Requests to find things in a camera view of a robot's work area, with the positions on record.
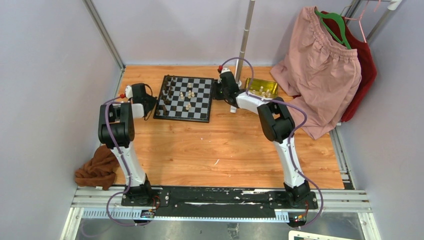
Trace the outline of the black white chess board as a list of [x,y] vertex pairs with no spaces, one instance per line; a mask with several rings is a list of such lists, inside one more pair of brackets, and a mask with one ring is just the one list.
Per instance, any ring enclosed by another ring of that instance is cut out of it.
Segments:
[[[154,119],[209,123],[213,78],[165,75],[161,84]],[[180,92],[185,96],[180,100]]]

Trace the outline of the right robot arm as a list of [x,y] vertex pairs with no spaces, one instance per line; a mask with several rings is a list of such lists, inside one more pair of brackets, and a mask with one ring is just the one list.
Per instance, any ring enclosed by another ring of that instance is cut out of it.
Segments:
[[295,121],[288,106],[280,97],[263,98],[241,89],[229,68],[221,67],[218,73],[219,78],[214,84],[215,98],[224,100],[236,109],[248,110],[258,115],[262,132],[273,143],[282,164],[285,189],[283,199],[290,208],[298,209],[305,203],[311,188],[297,157]]

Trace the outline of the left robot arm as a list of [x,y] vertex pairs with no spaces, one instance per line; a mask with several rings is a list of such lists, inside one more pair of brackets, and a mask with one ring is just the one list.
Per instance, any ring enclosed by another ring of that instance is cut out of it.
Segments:
[[134,119],[148,119],[157,98],[145,83],[128,85],[124,93],[104,102],[99,109],[98,138],[115,155],[125,176],[122,204],[149,206],[154,197],[146,172],[135,147]]

